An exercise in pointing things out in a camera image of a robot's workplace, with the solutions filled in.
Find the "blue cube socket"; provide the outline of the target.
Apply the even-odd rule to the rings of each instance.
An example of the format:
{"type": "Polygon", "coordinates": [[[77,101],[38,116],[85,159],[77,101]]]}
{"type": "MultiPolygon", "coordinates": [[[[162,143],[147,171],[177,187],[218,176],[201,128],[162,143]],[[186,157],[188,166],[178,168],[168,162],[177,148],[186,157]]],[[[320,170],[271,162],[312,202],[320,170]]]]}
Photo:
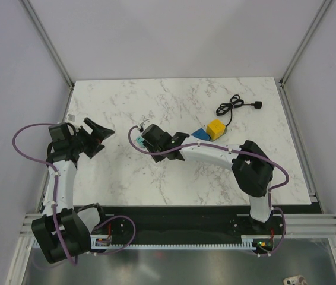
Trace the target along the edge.
{"type": "Polygon", "coordinates": [[[192,136],[195,137],[195,138],[198,138],[200,140],[205,140],[205,141],[209,141],[210,140],[210,136],[202,128],[200,128],[200,129],[196,130],[195,132],[193,132],[192,136]]]}

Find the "yellow cube socket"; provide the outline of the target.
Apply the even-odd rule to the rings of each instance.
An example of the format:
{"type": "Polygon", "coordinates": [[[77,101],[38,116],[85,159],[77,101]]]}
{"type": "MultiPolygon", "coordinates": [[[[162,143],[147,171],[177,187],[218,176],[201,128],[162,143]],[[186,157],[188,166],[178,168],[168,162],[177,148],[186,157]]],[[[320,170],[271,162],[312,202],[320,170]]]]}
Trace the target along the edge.
{"type": "Polygon", "coordinates": [[[221,120],[215,119],[211,121],[206,127],[206,133],[209,133],[210,129],[224,129],[226,128],[225,124],[221,120]]]}

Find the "teal USB charger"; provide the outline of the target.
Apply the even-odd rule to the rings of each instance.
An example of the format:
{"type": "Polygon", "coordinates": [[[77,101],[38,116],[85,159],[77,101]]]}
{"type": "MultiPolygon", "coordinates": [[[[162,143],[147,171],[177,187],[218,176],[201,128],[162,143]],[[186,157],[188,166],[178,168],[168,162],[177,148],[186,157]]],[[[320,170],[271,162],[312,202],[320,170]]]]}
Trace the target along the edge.
{"type": "Polygon", "coordinates": [[[144,139],[142,136],[136,137],[135,142],[138,144],[139,148],[145,148],[144,139]]]}

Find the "green power strip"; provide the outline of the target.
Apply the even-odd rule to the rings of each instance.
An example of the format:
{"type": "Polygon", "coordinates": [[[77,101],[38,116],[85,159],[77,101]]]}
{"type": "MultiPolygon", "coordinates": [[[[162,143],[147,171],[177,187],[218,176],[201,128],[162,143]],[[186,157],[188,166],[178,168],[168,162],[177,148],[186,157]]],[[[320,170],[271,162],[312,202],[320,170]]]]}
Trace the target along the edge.
{"type": "Polygon", "coordinates": [[[210,129],[208,135],[211,141],[215,141],[227,133],[227,128],[224,129],[210,129]]]}

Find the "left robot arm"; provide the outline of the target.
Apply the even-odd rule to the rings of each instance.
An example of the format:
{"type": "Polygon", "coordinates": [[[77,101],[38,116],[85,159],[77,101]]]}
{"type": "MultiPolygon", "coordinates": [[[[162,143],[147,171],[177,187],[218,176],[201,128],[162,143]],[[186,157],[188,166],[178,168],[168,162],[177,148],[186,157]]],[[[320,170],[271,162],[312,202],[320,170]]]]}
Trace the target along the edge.
{"type": "Polygon", "coordinates": [[[50,179],[46,204],[31,229],[50,264],[66,259],[77,262],[78,256],[91,248],[90,233],[103,233],[108,227],[108,219],[101,215],[98,204],[74,210],[73,188],[80,154],[93,158],[104,149],[103,140],[115,133],[89,118],[84,123],[91,132],[69,122],[48,127],[52,141],[47,148],[50,179]]]}

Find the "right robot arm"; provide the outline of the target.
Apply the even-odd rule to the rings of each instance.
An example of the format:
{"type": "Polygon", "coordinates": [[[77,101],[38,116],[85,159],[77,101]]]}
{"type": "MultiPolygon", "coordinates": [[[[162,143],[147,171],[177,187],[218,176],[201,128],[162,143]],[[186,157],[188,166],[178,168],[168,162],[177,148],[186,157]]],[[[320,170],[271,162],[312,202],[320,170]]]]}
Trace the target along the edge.
{"type": "Polygon", "coordinates": [[[268,188],[274,166],[255,142],[246,140],[242,145],[223,146],[183,132],[171,136],[155,124],[144,129],[141,136],[155,162],[198,161],[231,171],[240,190],[249,196],[251,229],[261,234],[271,227],[268,188]]]}

